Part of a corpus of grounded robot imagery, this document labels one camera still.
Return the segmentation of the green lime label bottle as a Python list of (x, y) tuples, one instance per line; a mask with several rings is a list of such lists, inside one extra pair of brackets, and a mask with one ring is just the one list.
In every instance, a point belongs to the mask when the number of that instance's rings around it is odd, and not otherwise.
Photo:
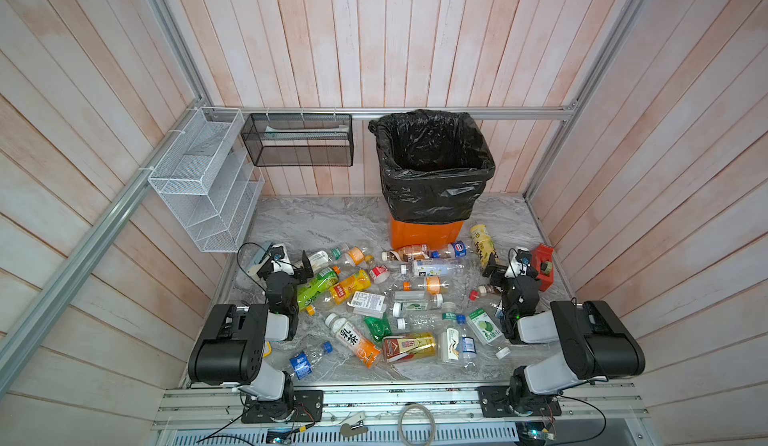
[(486, 346), (500, 346), (504, 335), (493, 318), (483, 309), (478, 308), (468, 314), (468, 324), (475, 337)]

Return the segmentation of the blue cap water bottle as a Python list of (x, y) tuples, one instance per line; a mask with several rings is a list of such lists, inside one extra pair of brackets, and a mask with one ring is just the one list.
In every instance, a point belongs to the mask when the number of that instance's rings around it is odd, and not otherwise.
[(459, 349), (463, 368), (469, 371), (476, 367), (477, 350), (475, 340), (468, 329), (466, 316), (459, 314), (456, 320), (460, 332)]

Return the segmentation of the red label yellow tea bottle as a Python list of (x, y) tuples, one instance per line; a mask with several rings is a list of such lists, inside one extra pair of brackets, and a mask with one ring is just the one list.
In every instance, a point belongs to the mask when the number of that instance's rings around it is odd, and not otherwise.
[(428, 358), (437, 354), (437, 340), (430, 332), (387, 336), (382, 351), (388, 364)]

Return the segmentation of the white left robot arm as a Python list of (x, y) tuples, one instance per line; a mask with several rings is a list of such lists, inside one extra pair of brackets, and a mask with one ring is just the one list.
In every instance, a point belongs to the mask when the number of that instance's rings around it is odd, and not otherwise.
[(299, 323), (298, 287), (314, 275), (310, 259), (291, 273), (278, 267), (272, 253), (271, 271), (261, 266), (266, 282), (265, 301), (247, 306), (216, 304), (212, 307), (192, 349), (187, 374), (191, 382), (235, 386), (259, 402), (289, 405), (294, 400), (288, 373), (264, 361), (270, 342), (291, 341)]

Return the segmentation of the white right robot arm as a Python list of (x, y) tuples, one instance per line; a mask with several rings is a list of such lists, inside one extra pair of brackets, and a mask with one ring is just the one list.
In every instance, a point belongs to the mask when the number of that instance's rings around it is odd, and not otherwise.
[(500, 293), (493, 308), (500, 332), (517, 345), (557, 343), (560, 350), (536, 364), (517, 367), (506, 387), (480, 387), (486, 417), (545, 416), (560, 412), (561, 391), (634, 377), (645, 370), (644, 352), (607, 302), (552, 301), (549, 309), (539, 303), (539, 272), (525, 248), (510, 249), (501, 260), (491, 253), (483, 275)]

